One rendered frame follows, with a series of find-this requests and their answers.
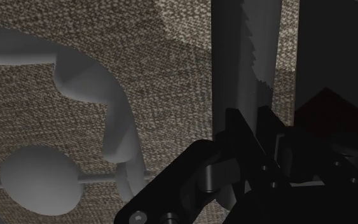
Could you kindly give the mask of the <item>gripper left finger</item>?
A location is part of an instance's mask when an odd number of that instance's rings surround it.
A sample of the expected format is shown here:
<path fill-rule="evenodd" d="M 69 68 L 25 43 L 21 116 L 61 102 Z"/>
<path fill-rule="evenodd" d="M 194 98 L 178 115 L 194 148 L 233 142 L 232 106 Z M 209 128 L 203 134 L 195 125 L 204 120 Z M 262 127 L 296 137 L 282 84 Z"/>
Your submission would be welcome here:
<path fill-rule="evenodd" d="M 222 224 L 267 224 L 268 192 L 279 168 L 254 136 L 238 109 L 225 112 L 216 140 L 191 143 L 116 215 L 114 224 L 194 224 L 213 200 L 234 203 Z"/>

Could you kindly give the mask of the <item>red robot stand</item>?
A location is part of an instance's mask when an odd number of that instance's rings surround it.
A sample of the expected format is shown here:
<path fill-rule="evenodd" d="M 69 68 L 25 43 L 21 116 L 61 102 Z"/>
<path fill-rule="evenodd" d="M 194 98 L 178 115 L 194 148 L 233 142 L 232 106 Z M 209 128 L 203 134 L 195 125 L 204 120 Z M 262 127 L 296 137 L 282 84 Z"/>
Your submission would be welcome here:
<path fill-rule="evenodd" d="M 294 126 L 323 139 L 338 133 L 358 135 L 358 107 L 324 88 L 296 109 Z"/>

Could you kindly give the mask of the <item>beige woven fabric sofa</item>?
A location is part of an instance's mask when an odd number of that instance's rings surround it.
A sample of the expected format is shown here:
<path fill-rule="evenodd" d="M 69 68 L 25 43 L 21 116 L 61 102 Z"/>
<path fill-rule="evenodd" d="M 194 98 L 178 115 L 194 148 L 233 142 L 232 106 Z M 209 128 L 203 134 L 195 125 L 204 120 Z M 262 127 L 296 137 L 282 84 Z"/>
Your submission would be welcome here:
<path fill-rule="evenodd" d="M 146 167 L 158 174 L 212 136 L 210 0 L 0 0 L 0 28 L 85 53 L 118 79 L 134 112 Z M 103 159 L 107 106 L 64 97 L 51 64 L 0 66 L 0 165 L 45 144 L 87 174 Z"/>

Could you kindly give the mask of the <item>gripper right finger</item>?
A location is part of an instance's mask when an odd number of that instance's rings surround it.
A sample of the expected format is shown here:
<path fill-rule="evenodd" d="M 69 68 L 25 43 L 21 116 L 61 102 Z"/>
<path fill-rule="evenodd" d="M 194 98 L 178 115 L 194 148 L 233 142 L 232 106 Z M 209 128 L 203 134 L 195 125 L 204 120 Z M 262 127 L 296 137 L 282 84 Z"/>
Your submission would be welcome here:
<path fill-rule="evenodd" d="M 258 108 L 255 180 L 288 188 L 319 177 L 324 186 L 358 188 L 358 168 L 315 135 L 285 126 L 268 106 Z"/>

